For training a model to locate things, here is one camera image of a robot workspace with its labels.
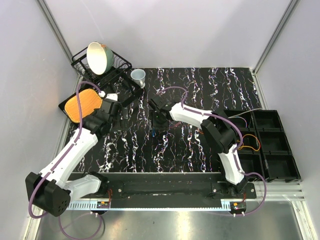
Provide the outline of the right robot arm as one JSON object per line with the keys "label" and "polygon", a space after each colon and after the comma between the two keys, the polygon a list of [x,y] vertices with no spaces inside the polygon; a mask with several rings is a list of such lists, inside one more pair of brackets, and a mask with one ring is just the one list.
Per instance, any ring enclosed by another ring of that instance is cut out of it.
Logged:
{"label": "right robot arm", "polygon": [[200,129],[209,147],[220,158],[228,195],[236,199],[244,194],[248,181],[238,155],[241,143],[237,143],[237,137],[241,138],[242,134],[224,111],[214,113],[181,102],[169,102],[159,96],[150,99],[148,105],[161,123],[176,121]]}

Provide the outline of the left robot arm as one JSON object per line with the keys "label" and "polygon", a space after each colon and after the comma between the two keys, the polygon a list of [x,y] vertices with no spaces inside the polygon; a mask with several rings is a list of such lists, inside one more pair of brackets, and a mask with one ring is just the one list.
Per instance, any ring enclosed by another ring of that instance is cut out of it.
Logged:
{"label": "left robot arm", "polygon": [[108,193],[108,178],[97,172],[72,181],[68,179],[85,154],[110,132],[120,109],[117,94],[107,94],[100,108],[82,120],[82,128],[75,131],[55,159],[40,173],[27,175],[25,184],[30,207],[37,206],[58,217],[72,201],[89,194],[103,198]]}

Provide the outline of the light blue cup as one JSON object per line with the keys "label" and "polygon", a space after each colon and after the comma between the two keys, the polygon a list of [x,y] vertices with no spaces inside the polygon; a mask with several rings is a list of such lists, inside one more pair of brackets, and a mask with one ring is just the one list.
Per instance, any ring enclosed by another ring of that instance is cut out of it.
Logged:
{"label": "light blue cup", "polygon": [[143,69],[134,69],[130,73],[130,77],[142,89],[145,87],[146,72]]}

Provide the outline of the cream and green bowl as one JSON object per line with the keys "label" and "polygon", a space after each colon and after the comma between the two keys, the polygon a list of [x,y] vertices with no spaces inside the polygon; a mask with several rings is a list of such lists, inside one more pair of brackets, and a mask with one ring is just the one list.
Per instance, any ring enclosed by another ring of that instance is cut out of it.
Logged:
{"label": "cream and green bowl", "polygon": [[87,63],[96,75],[107,73],[114,64],[114,53],[105,44],[91,42],[86,50]]}

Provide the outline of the black compartment organizer tray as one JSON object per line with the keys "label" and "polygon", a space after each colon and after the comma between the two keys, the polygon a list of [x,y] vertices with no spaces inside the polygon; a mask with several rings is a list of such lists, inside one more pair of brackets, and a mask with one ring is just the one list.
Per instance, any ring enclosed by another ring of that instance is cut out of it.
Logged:
{"label": "black compartment organizer tray", "polygon": [[267,182],[299,182],[299,173],[277,110],[225,110],[244,137],[238,150],[245,173],[256,172]]}

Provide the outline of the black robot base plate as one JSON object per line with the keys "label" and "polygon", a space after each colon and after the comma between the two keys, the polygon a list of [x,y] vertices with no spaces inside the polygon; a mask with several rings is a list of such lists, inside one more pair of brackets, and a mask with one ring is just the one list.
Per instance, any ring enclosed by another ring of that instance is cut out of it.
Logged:
{"label": "black robot base plate", "polygon": [[234,193],[219,172],[113,172],[104,176],[114,211],[228,211],[230,202],[257,198],[253,183]]}

